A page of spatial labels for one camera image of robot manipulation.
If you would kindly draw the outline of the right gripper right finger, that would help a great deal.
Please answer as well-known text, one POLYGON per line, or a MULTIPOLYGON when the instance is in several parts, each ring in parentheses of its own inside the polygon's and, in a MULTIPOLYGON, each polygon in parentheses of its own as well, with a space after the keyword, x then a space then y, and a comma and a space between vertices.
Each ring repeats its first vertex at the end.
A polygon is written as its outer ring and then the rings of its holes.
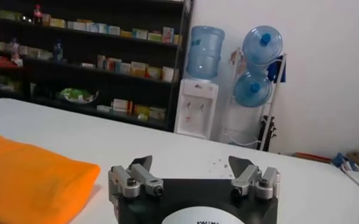
POLYGON ((248 159, 229 156, 229 165, 234 179, 231 180, 231 196, 241 200, 250 193, 260 200, 279 198, 280 172, 268 167, 264 172, 248 159))

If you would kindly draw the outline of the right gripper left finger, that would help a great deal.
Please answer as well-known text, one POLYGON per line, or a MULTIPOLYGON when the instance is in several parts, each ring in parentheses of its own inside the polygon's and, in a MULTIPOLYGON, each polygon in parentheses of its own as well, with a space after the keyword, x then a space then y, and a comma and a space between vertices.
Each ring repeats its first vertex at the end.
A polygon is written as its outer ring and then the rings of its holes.
POLYGON ((152 155, 134 159, 128 168, 112 166, 108 171, 108 194, 114 196, 137 198, 141 195, 141 187, 146 194, 160 197, 164 192, 163 180, 153 176, 149 171, 152 166, 152 155))

